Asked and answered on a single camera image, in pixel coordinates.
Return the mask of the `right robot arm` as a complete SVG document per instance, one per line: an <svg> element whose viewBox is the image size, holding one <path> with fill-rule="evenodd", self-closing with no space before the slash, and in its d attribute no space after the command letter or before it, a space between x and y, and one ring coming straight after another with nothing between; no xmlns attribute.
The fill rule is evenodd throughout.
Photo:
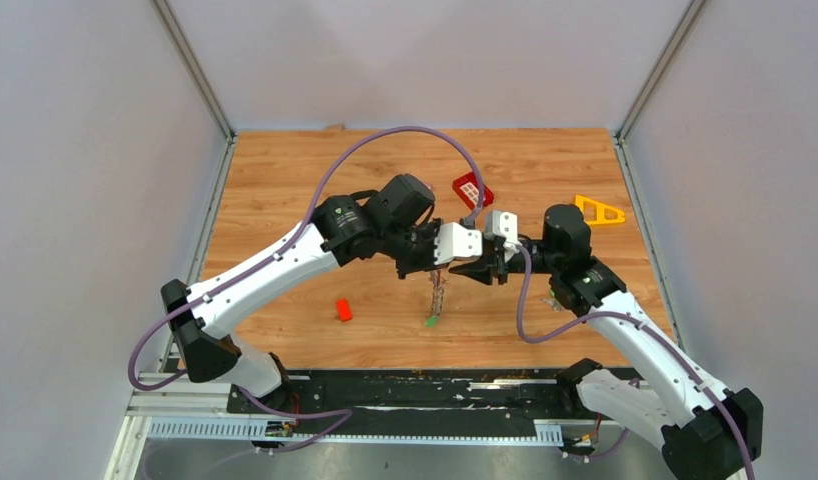
<svg viewBox="0 0 818 480"><path fill-rule="evenodd" d="M592 411L646 440L678 479L755 475L763 406L698 365L647 315L626 284L592 252L591 230L572 204L549 207L542 234L518 233L510 212L493 210L483 230L444 225L434 260L476 281L504 283L513 273L545 274L553 300L607 339L645 380L632 386L584 359L566 369L556 403L569 417Z"/></svg>

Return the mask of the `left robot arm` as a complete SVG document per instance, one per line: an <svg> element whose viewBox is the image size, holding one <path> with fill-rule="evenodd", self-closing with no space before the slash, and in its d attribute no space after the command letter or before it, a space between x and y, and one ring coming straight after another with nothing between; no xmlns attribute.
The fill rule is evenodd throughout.
<svg viewBox="0 0 818 480"><path fill-rule="evenodd" d="M268 413L283 411L291 386L278 358L235 336L236 326L294 286L354 260L385 255L399 278L434 269L442 225L433 192L410 174L379 190L334 195L279 241L202 283L174 279L161 296L185 373L193 383L236 383Z"/></svg>

